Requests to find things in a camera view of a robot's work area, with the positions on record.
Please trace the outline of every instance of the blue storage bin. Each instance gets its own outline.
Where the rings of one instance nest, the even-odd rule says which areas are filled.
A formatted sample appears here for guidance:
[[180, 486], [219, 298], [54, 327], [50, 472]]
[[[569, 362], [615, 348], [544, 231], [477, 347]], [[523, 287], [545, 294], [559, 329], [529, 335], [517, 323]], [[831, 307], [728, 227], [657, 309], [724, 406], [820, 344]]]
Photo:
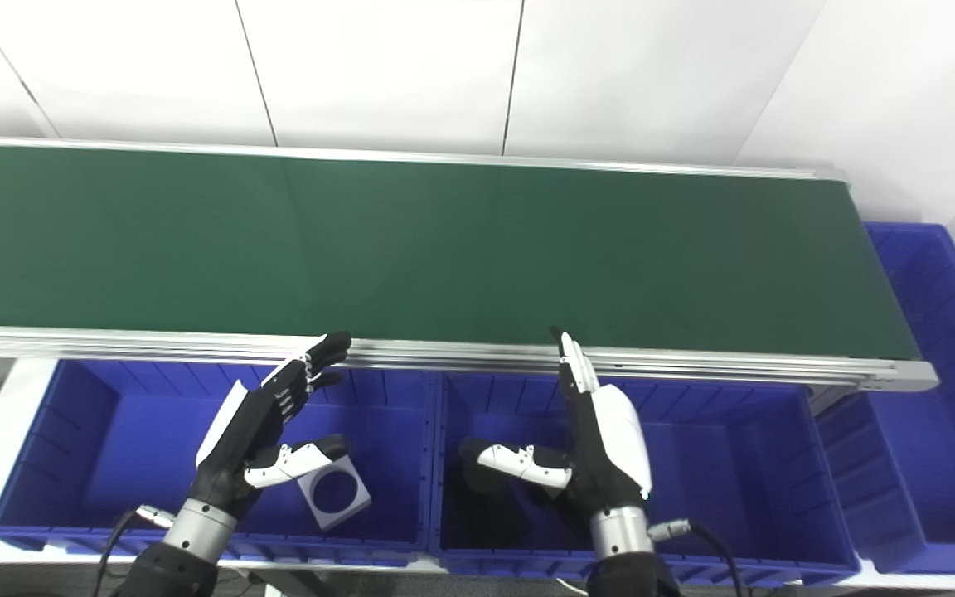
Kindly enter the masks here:
[[868, 231], [941, 385], [850, 397], [818, 428], [857, 551], [884, 573], [955, 574], [955, 246], [932, 224]]
[[[270, 367], [170, 362], [61, 362], [0, 498], [0, 539], [100, 552], [122, 512], [175, 510], [194, 456], [231, 383], [254, 388]], [[348, 371], [285, 426], [282, 441], [342, 432], [372, 504], [323, 533], [296, 483], [265, 490], [225, 556], [403, 565], [424, 551], [437, 374]], [[126, 532], [137, 553], [164, 532]]]
[[[617, 382], [637, 406], [651, 455], [652, 521], [690, 517], [724, 538], [747, 585], [827, 585], [856, 573], [806, 390], [800, 386]], [[477, 435], [564, 449], [564, 398], [549, 376], [444, 377], [429, 549], [452, 573], [579, 578], [594, 563], [560, 515], [512, 480], [531, 531], [509, 549], [480, 549], [444, 472]], [[730, 585], [726, 563], [694, 537], [659, 545], [681, 582]]]

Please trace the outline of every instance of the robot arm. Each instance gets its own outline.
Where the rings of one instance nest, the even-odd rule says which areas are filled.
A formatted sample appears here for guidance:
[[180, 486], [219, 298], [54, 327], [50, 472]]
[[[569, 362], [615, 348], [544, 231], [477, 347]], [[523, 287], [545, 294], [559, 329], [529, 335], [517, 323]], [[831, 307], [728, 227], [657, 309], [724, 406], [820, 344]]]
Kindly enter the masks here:
[[459, 454], [485, 468], [565, 490], [591, 529], [597, 560], [588, 578], [592, 597], [675, 597], [676, 582], [647, 535], [651, 464], [636, 409], [620, 389], [599, 385], [591, 361], [568, 333], [554, 328], [552, 333], [560, 345], [558, 378], [572, 450], [564, 454], [467, 438]]
[[216, 562], [238, 521], [263, 488], [316, 471], [348, 454], [344, 435], [278, 445], [282, 427], [308, 403], [311, 392], [340, 381], [327, 366], [345, 360], [347, 332], [330, 333], [288, 359], [247, 391], [235, 383], [197, 453], [187, 500], [164, 540], [140, 553], [116, 596], [207, 596], [216, 588]]

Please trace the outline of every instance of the silver connector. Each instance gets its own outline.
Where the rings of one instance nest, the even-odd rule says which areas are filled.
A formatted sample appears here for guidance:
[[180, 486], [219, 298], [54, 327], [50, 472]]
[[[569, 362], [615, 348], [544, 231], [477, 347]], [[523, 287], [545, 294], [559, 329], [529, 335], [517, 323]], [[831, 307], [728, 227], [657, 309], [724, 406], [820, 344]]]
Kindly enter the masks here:
[[677, 518], [675, 521], [659, 522], [647, 529], [647, 536], [651, 537], [652, 543], [661, 543], [676, 539], [679, 536], [685, 536], [691, 532], [691, 523], [687, 518]]
[[171, 514], [167, 510], [160, 510], [158, 507], [149, 506], [147, 503], [139, 506], [135, 513], [145, 521], [150, 521], [162, 529], [170, 529], [175, 524], [175, 514]]

